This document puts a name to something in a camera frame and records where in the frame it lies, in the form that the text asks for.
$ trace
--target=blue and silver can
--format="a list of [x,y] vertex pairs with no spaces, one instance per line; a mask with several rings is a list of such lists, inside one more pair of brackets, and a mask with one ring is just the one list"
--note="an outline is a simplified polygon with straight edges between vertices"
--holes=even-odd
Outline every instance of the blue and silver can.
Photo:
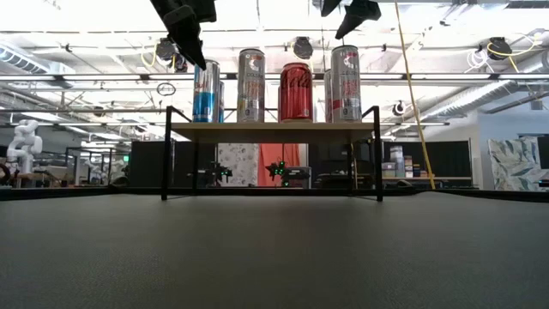
[[206,60],[206,69],[195,66],[195,98],[192,107],[192,121],[213,123],[217,122],[219,112],[220,91],[220,64],[213,60]]
[[225,83],[220,82],[220,90],[217,94],[214,109],[214,121],[218,124],[223,124],[225,117]]

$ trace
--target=black table surface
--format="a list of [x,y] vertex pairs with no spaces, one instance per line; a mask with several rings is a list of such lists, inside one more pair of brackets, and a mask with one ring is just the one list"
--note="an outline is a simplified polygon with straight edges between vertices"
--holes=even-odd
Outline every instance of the black table surface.
[[549,205],[422,193],[0,202],[2,308],[547,308]]

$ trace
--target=patterned panel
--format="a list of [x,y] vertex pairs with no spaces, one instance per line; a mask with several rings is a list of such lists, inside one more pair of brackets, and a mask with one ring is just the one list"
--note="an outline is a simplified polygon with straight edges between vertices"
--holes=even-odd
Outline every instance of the patterned panel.
[[223,186],[257,185],[257,144],[221,143],[218,151],[219,163],[232,169],[232,177],[228,183],[223,178]]
[[549,178],[549,170],[541,169],[538,139],[488,140],[494,187],[502,191],[548,191],[540,188],[540,179]]

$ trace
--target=silver can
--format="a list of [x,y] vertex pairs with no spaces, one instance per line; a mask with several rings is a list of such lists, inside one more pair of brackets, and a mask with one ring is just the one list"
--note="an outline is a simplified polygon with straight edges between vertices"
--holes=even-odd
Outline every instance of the silver can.
[[343,45],[332,51],[332,104],[335,123],[362,122],[359,49]]
[[265,54],[257,49],[238,56],[237,122],[265,122]]
[[225,83],[220,82],[220,89],[215,96],[214,122],[222,124],[225,119]]
[[220,91],[220,64],[206,60],[206,69],[195,66],[195,98],[192,107],[193,122],[216,122],[214,115]]
[[326,123],[331,124],[333,119],[333,107],[332,107],[332,70],[324,72],[324,116]]

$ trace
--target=red curtain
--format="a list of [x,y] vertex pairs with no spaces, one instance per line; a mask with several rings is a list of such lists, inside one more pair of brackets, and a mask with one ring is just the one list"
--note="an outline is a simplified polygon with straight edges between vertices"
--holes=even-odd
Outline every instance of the red curtain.
[[281,186],[281,176],[269,177],[267,166],[282,161],[282,145],[284,145],[284,161],[287,167],[299,167],[298,144],[259,144],[259,161],[257,165],[258,186]]

